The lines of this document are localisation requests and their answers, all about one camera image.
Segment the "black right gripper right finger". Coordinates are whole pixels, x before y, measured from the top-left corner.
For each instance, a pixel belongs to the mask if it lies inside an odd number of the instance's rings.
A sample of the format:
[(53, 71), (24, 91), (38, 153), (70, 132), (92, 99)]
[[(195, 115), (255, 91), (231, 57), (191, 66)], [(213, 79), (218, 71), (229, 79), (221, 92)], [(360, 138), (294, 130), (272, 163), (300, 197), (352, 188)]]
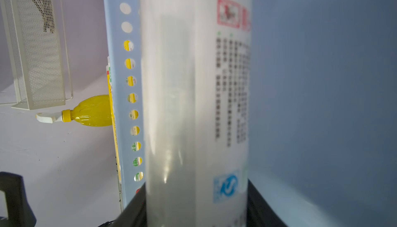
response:
[(287, 227), (248, 180), (247, 227)]

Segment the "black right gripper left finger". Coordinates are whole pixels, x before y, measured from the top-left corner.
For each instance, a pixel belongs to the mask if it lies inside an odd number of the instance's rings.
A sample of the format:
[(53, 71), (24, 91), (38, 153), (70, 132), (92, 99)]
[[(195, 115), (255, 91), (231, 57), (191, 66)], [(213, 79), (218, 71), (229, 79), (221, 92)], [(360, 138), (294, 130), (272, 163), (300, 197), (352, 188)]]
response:
[(125, 210), (118, 216), (116, 220), (108, 221), (100, 225), (100, 227), (146, 227), (146, 194), (139, 192), (134, 196)]

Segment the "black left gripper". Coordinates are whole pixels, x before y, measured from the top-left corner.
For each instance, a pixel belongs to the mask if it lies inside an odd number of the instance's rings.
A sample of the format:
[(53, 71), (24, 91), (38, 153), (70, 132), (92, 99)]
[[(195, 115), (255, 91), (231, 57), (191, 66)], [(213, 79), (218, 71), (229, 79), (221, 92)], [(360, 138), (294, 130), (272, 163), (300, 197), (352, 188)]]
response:
[(8, 212), (7, 217), (1, 217), (1, 227), (34, 227), (37, 219), (28, 203), (23, 177), (1, 172), (1, 191)]

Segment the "clear wrap roll red label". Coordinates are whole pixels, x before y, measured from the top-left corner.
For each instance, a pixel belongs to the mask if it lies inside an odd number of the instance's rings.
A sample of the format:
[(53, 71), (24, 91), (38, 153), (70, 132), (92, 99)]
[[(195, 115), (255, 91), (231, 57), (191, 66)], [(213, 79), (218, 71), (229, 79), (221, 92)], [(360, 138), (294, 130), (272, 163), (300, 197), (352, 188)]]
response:
[(147, 224), (247, 224), (253, 0), (140, 0)]

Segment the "yellow plastic wrap roll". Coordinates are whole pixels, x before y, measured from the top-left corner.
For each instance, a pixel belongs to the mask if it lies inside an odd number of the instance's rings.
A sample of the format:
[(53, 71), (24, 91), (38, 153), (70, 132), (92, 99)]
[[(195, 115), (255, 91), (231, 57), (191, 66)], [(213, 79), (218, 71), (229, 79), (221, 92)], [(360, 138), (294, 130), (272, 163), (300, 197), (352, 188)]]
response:
[(108, 81), (108, 92), (110, 99), (110, 109), (111, 109), (111, 118), (112, 118), (112, 127), (113, 127), (113, 137), (114, 137), (114, 146), (116, 153), (116, 166), (117, 166), (117, 177), (118, 177), (118, 190), (120, 194), (120, 198), (122, 198), (122, 178), (121, 178), (121, 167), (120, 167), (120, 158), (118, 151), (118, 143), (117, 143), (117, 131), (116, 131), (116, 123), (115, 123), (115, 115), (114, 115), (114, 104), (112, 98), (112, 85), (111, 85), (111, 75), (110, 75), (110, 57), (107, 57), (108, 64), (106, 66), (106, 76)]

